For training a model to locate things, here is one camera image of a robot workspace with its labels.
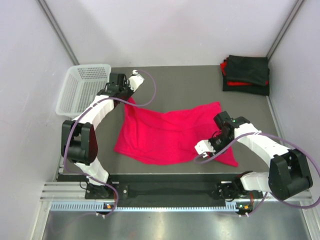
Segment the pink t shirt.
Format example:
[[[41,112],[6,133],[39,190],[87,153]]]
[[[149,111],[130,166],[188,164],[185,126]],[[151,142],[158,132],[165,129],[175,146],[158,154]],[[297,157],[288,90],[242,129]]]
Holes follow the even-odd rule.
[[[133,98],[128,101],[114,151],[144,164],[190,162],[198,155],[196,144],[219,130],[214,122],[222,111],[218,101],[165,113],[136,107]]]

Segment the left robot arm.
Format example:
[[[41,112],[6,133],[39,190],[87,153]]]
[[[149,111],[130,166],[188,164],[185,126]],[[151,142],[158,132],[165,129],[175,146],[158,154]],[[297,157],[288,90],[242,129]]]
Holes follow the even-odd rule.
[[[119,103],[128,101],[143,82],[137,70],[130,77],[110,73],[109,81],[84,112],[62,124],[61,156],[85,175],[86,199],[108,199],[115,195],[110,174],[98,159],[96,128]]]

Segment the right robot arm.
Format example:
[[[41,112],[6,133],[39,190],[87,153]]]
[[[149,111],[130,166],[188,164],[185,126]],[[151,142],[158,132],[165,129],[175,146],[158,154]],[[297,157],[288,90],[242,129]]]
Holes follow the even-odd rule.
[[[220,133],[208,140],[209,156],[223,154],[227,146],[236,141],[254,152],[268,166],[267,172],[246,171],[235,177],[231,182],[237,197],[245,198],[251,191],[262,191],[284,201],[313,186],[307,157],[297,148],[290,149],[262,135],[243,116],[231,118],[223,111],[213,120]]]

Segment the white plastic basket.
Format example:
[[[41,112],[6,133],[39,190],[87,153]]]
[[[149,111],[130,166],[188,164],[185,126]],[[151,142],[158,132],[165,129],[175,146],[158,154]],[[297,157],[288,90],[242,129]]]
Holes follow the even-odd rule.
[[[81,64],[70,67],[59,93],[55,113],[69,118],[79,116],[109,82],[111,70],[109,64]]]

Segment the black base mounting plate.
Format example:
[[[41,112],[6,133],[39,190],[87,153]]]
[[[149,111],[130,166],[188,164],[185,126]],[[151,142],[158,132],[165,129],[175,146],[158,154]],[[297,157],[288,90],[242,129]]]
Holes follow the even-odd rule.
[[[258,191],[239,193],[236,173],[112,174],[119,207],[216,207],[226,200],[261,199]]]

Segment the aluminium corner post left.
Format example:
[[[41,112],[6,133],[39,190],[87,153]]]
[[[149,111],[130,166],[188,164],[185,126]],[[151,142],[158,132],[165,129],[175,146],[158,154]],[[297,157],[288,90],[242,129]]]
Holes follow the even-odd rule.
[[[67,56],[69,57],[70,61],[73,65],[79,65],[80,62],[77,59],[69,41],[67,40],[65,34],[63,33],[63,30],[61,29],[58,21],[56,20],[52,10],[50,9],[48,3],[46,0],[36,0],[38,6],[44,13],[46,19],[48,20],[50,26],[52,27],[54,33],[56,34],[57,38],[59,39],[62,47],[64,48]]]

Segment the aluminium corner post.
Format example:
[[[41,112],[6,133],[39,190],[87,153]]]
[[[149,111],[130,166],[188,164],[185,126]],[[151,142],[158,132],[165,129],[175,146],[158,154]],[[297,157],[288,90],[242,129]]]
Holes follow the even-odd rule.
[[[38,6],[44,13],[46,19],[48,20],[50,26],[52,27],[54,33],[56,34],[57,38],[59,39],[62,47],[64,48],[67,56],[69,57],[70,61],[73,65],[79,65],[80,62],[77,59],[69,41],[67,40],[65,34],[63,33],[63,30],[61,29],[58,21],[56,20],[52,10],[50,9],[48,3],[46,0],[36,0]]]
[[[306,0],[295,0],[294,1],[293,7],[289,11],[288,16],[285,18],[285,21],[281,25],[279,32],[277,33],[274,41],[271,44],[271,47],[269,48],[269,51],[266,54],[268,61],[270,61],[272,59],[274,53],[276,52],[277,48],[281,44],[283,38],[285,37],[287,31],[291,27],[293,21],[295,20],[295,18],[299,14],[299,12],[302,9],[305,2],[306,2]]]

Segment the aluminium frame rail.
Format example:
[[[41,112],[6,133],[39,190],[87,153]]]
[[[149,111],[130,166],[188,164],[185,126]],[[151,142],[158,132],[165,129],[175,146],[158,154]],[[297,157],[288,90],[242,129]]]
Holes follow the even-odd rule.
[[[46,182],[40,194],[41,201],[59,201],[59,202],[77,202],[77,201],[95,201],[85,199],[86,190],[80,187],[78,182]],[[270,193],[267,194],[265,201],[277,201]],[[287,200],[289,202],[313,201],[309,190],[299,193]]]

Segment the aluminium corner post right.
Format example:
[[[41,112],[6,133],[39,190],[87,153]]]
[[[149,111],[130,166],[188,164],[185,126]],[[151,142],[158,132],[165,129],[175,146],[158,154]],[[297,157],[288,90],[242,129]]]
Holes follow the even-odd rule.
[[[306,0],[295,0],[294,1],[293,7],[289,11],[288,16],[285,18],[285,21],[281,25],[279,32],[277,33],[274,41],[271,44],[271,47],[269,48],[269,51],[266,54],[268,61],[270,61],[272,59],[274,53],[276,52],[277,48],[281,44],[283,38],[285,37],[287,31],[291,27],[293,21],[295,20],[295,18],[299,14],[299,12],[302,9],[305,2],[306,2]]]

